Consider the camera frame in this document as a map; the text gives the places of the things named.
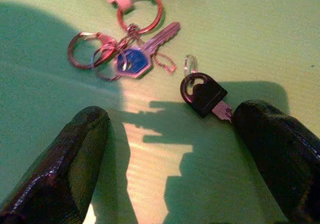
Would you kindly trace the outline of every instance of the key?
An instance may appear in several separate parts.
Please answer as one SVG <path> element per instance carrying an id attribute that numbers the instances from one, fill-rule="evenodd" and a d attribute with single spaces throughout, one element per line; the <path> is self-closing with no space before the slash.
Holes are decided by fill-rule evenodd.
<path id="1" fill-rule="evenodd" d="M 196 79 L 203 80 L 203 83 L 194 85 L 192 94 L 188 94 L 188 84 Z M 195 72 L 187 75 L 181 82 L 180 92 L 185 102 L 202 118 L 213 112 L 221 120 L 231 122 L 232 108 L 223 101 L 228 92 L 207 74 Z"/>
<path id="2" fill-rule="evenodd" d="M 126 56 L 127 66 L 124 66 L 124 58 L 122 55 L 115 57 L 114 66 L 118 76 L 138 78 L 149 70 L 152 66 L 151 56 L 156 52 L 157 48 L 173 38 L 180 30 L 179 22 L 172 22 L 157 35 L 140 46 L 132 46 L 123 52 Z"/>

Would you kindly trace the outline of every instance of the key blade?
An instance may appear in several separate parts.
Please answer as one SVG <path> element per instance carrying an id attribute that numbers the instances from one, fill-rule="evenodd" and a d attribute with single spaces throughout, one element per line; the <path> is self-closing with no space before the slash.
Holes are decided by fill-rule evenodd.
<path id="1" fill-rule="evenodd" d="M 212 112 L 217 115 L 221 120 L 228 120 L 231 122 L 232 108 L 221 100 L 213 109 Z"/>
<path id="2" fill-rule="evenodd" d="M 179 22 L 172 22 L 166 28 L 152 37 L 149 41 L 147 41 L 141 48 L 150 55 L 153 55 L 158 46 L 173 38 L 178 33 L 180 28 L 181 26 Z"/>

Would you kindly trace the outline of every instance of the keyring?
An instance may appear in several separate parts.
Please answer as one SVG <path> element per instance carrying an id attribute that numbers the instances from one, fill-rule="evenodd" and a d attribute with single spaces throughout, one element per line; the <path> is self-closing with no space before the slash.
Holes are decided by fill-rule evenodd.
<path id="1" fill-rule="evenodd" d="M 124 60 L 124 64 L 123 64 L 123 69 L 124 69 L 124 70 L 127 68 L 127 57 L 126 57 L 124 51 L 123 51 L 121 48 L 119 48 L 118 46 L 116 46 L 116 45 L 102 45 L 102 46 L 100 46 L 100 47 L 94 52 L 94 54 L 93 54 L 93 56 L 92 56 L 92 58 L 91 58 L 91 60 L 90 60 L 90 67 L 91 67 L 91 69 L 94 70 L 95 75 L 96 75 L 98 78 L 100 78 L 101 80 L 104 80 L 104 81 L 107 81 L 107 82 L 112 82 L 112 81 L 118 80 L 121 76 L 119 76 L 119 75 L 114 75 L 114 76 L 112 76 L 112 77 L 106 77 L 105 75 L 103 75 L 103 74 L 101 74 L 101 73 L 99 72 L 99 70 L 97 69 L 97 66 L 95 65 L 95 63 L 97 62 L 97 61 L 95 61 L 96 55 L 97 55 L 99 52 L 104 53 L 106 50 L 109 50 L 109 52 L 112 52 L 112 53 L 113 53 L 114 51 L 117 51 L 117 52 L 119 52 L 120 55 L 122 55 L 123 60 Z"/>
<path id="2" fill-rule="evenodd" d="M 116 46 L 117 42 L 116 40 L 106 34 L 103 34 L 101 32 L 96 32 L 96 33 L 91 33 L 91 32 L 79 32 L 69 43 L 68 49 L 67 49 L 67 54 L 68 54 L 68 59 L 69 61 L 76 67 L 80 68 L 83 70 L 87 70 L 91 68 L 91 64 L 80 64 L 74 57 L 73 57 L 73 50 L 74 47 L 78 41 L 78 39 L 83 39 L 85 41 L 90 41 L 90 40 L 99 40 L 101 42 L 101 46 L 103 45 L 108 45 L 110 47 Z M 103 51 L 101 53 L 101 56 L 94 62 L 94 66 L 97 67 L 99 66 L 102 62 L 107 60 L 115 51 L 115 48 L 111 50 Z"/>
<path id="3" fill-rule="evenodd" d="M 161 3 L 161 0 L 155 0 L 155 2 L 157 4 L 157 6 L 158 6 L 158 13 L 156 15 L 156 18 L 154 19 L 154 21 L 149 26 L 138 30 L 137 33 L 139 35 L 143 34 L 143 33 L 150 32 L 153 28 L 155 28 L 157 26 L 157 24 L 161 20 L 161 16 L 162 16 L 162 12 L 163 12 L 162 3 Z M 128 26 L 124 22 L 123 15 L 124 15 L 123 11 L 121 10 L 121 8 L 118 7 L 117 17 L 118 17 L 119 24 L 125 31 L 127 31 Z"/>
<path id="4" fill-rule="evenodd" d="M 198 61 L 194 55 L 186 55 L 184 59 L 184 76 L 188 76 L 191 73 L 198 72 Z M 191 79 L 188 83 L 188 87 L 193 87 L 195 79 Z"/>

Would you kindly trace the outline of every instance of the key head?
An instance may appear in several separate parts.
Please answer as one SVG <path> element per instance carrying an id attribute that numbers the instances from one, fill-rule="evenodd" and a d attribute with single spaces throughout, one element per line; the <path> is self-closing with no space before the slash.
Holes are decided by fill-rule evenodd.
<path id="1" fill-rule="evenodd" d="M 194 85 L 192 94 L 188 94 L 188 84 L 196 79 L 201 79 L 203 83 Z M 201 72 L 187 75 L 181 82 L 180 92 L 184 101 L 202 118 L 210 113 L 228 93 L 210 76 Z"/>
<path id="2" fill-rule="evenodd" d="M 118 76 L 138 78 L 152 66 L 150 56 L 140 47 L 130 47 L 123 51 L 126 57 L 127 67 L 124 69 L 124 57 L 118 54 L 115 57 L 114 67 Z"/>

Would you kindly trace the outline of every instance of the table surface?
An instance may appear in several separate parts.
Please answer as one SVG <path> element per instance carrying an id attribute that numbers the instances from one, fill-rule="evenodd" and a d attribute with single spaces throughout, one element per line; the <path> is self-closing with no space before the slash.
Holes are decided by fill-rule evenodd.
<path id="1" fill-rule="evenodd" d="M 227 91 L 235 109 L 263 99 L 320 135 L 320 0 L 161 0 L 153 33 L 180 22 L 159 48 L 178 66 L 114 82 L 69 64 L 78 32 L 120 40 L 106 0 L 0 0 L 0 200 L 81 109 L 111 119 L 109 146 L 86 223 L 273 224 L 285 221 L 232 127 L 200 118 L 180 95 L 185 56 Z M 136 0 L 126 23 L 147 26 L 157 6 Z M 88 62 L 98 41 L 75 56 Z M 111 74 L 112 62 L 104 71 Z"/>

